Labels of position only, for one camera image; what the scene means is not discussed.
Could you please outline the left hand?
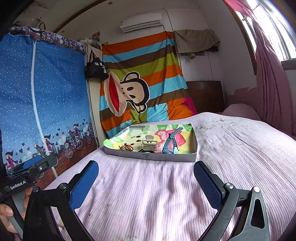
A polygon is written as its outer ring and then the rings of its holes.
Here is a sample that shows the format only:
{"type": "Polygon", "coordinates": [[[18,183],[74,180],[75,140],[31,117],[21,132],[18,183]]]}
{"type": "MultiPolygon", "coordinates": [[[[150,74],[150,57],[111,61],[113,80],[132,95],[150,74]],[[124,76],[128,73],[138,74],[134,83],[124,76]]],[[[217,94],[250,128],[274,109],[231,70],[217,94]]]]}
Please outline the left hand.
{"type": "MultiPolygon", "coordinates": [[[[25,197],[23,200],[23,212],[21,214],[22,218],[25,219],[26,209],[29,202],[30,194],[32,192],[32,187],[25,190],[25,197]]],[[[7,206],[6,204],[1,203],[0,204],[0,213],[1,213],[1,221],[8,230],[8,232],[11,233],[18,233],[13,226],[13,224],[10,222],[9,217],[13,217],[14,213],[13,210],[7,206]]]]}

